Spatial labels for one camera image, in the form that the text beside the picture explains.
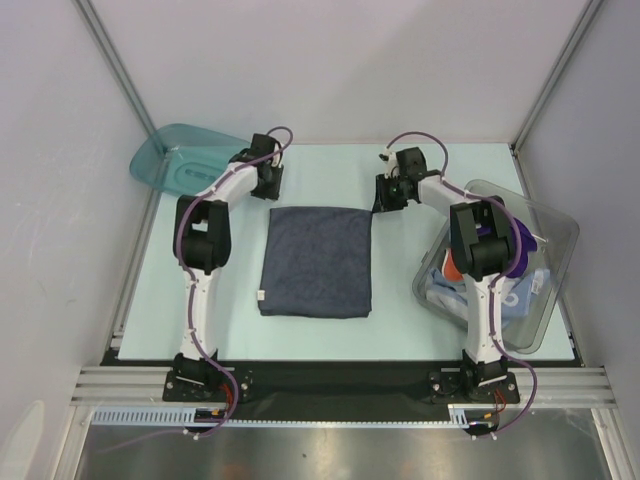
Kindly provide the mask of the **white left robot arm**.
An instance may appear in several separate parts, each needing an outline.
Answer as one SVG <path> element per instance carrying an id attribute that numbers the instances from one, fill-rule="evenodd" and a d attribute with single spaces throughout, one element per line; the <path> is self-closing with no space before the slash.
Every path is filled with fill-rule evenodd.
<path id="1" fill-rule="evenodd" d="M 233 208 L 247 196 L 279 198 L 283 155 L 291 142 L 277 140 L 278 130 L 254 134 L 216 180 L 176 203 L 173 254 L 184 272 L 187 311 L 180 350 L 165 380 L 167 402 L 207 402 L 233 389 L 233 376 L 217 360 L 219 339 L 211 309 L 231 256 Z"/>

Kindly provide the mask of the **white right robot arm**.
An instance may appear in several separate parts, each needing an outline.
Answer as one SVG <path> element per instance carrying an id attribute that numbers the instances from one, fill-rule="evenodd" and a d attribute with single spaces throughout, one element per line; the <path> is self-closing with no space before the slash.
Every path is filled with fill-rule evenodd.
<path id="1" fill-rule="evenodd" d="M 517 222 L 497 198 L 473 194 L 430 170 L 417 147 L 387 148 L 380 158 L 386 171 L 376 176 L 374 213 L 399 211 L 413 200 L 448 216 L 450 256 L 463 276 L 468 304 L 460 388 L 469 400 L 484 401 L 508 376 L 501 294 L 521 257 Z"/>

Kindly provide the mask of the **purple towel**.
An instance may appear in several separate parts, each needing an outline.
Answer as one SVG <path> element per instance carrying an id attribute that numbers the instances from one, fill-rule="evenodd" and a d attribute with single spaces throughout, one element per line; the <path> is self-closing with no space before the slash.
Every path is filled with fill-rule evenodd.
<path id="1" fill-rule="evenodd" d="M 538 249 L 537 242 L 528 227 L 519 219 L 515 219 L 515 222 L 520 233 L 521 252 L 515 268 L 506 275 L 506 277 L 510 279 L 519 278 L 524 275 L 529 265 L 529 254 L 536 252 Z"/>

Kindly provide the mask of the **dark grey-blue towel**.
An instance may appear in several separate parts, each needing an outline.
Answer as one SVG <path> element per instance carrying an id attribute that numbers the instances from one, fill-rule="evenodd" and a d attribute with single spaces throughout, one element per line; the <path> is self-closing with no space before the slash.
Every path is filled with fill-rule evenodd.
<path id="1" fill-rule="evenodd" d="M 366 318 L 372 310 L 372 213 L 345 207 L 270 211 L 259 287 L 263 316 Z"/>

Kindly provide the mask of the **orange towel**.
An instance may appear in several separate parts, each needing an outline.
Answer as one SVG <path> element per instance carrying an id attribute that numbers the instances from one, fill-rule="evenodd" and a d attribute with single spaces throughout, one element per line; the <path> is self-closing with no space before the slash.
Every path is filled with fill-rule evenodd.
<path id="1" fill-rule="evenodd" d="M 457 283 L 463 281 L 463 274 L 456 267 L 450 248 L 445 250 L 441 273 L 448 282 Z"/>

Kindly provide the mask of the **light blue towel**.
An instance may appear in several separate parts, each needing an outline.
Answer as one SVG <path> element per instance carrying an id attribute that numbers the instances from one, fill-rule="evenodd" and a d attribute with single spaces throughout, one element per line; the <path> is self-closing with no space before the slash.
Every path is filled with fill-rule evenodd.
<path id="1" fill-rule="evenodd" d="M 548 269 L 538 268 L 534 272 L 516 279 L 507 278 L 501 293 L 502 327 L 512 320 L 520 320 L 529 315 L 532 303 L 543 290 L 550 277 Z M 468 320 L 467 288 L 464 283 L 451 283 L 444 279 L 437 268 L 427 272 L 425 285 L 426 300 L 443 308 L 454 317 Z"/>

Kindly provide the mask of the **right aluminium corner post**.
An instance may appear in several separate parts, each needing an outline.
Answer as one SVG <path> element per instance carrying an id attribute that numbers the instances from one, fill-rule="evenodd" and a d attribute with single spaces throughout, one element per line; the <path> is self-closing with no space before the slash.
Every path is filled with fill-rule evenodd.
<path id="1" fill-rule="evenodd" d="M 568 38 L 564 42 L 549 74 L 544 80 L 541 90 L 536 96 L 532 106 L 524 118 L 524 121 L 511 142 L 510 148 L 515 155 L 522 150 L 526 140 L 551 101 L 555 90 L 568 72 L 572 61 L 575 59 L 579 49 L 588 36 L 589 31 L 594 26 L 599 14 L 606 4 L 607 1 L 605 0 L 589 0 L 585 2 Z"/>

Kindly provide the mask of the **teal plastic bin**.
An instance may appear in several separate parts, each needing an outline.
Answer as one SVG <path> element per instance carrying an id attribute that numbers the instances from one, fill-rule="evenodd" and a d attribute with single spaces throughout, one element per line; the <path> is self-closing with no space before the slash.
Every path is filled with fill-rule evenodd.
<path id="1" fill-rule="evenodd" d="M 214 183 L 249 142 L 188 124 L 156 130 L 133 156 L 131 176 L 174 196 L 194 196 Z"/>

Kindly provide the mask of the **aluminium corner post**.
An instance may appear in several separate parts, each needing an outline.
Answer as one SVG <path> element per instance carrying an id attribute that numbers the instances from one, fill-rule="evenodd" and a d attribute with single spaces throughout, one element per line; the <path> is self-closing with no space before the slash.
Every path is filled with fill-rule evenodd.
<path id="1" fill-rule="evenodd" d="M 136 120 L 147 136 L 152 135 L 156 130 L 156 126 L 94 2 L 90 0 L 73 0 L 72 3 Z"/>
<path id="2" fill-rule="evenodd" d="M 526 140 L 551 101 L 555 90 L 568 72 L 572 61 L 575 59 L 579 49 L 588 36 L 589 31 L 594 26 L 599 14 L 606 4 L 607 1 L 605 0 L 589 0 L 585 2 L 568 38 L 564 42 L 549 74 L 544 80 L 541 90 L 536 96 L 532 106 L 524 118 L 524 121 L 511 142 L 510 148 L 515 155 L 522 150 Z"/>

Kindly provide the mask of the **left aluminium corner post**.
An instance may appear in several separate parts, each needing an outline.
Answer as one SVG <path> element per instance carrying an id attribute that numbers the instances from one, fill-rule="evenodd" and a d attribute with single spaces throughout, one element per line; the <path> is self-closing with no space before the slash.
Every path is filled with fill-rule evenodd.
<path id="1" fill-rule="evenodd" d="M 94 2 L 90 0 L 73 0 L 72 3 L 136 120 L 147 136 L 152 135 L 156 130 L 156 126 Z"/>

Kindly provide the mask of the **clear plastic bin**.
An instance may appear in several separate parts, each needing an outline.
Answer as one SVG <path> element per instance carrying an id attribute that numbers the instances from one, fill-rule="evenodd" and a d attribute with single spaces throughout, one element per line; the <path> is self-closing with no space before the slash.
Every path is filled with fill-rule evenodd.
<path id="1" fill-rule="evenodd" d="M 521 354 L 537 351 L 549 325 L 573 253 L 579 227 L 570 216 L 484 180 L 467 189 L 481 196 L 499 196 L 525 229 L 527 261 L 504 281 L 501 294 L 502 339 L 506 349 Z M 425 254 L 412 291 L 419 304 L 459 330 L 467 330 L 467 289 L 444 272 L 452 268 L 449 227 L 440 231 Z"/>

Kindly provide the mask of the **aluminium rail frame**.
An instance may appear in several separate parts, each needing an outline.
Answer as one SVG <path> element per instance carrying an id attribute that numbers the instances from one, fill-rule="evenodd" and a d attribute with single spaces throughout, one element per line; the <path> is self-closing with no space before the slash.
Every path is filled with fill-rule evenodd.
<path id="1" fill-rule="evenodd" d="M 111 403 L 84 368 L 58 479 L 602 479 L 614 459 L 616 402 L 601 368 L 537 367 L 516 405 L 449 404 L 491 425 L 468 429 L 231 427 L 226 402 Z M 212 408 L 212 428 L 96 426 L 103 406 Z"/>

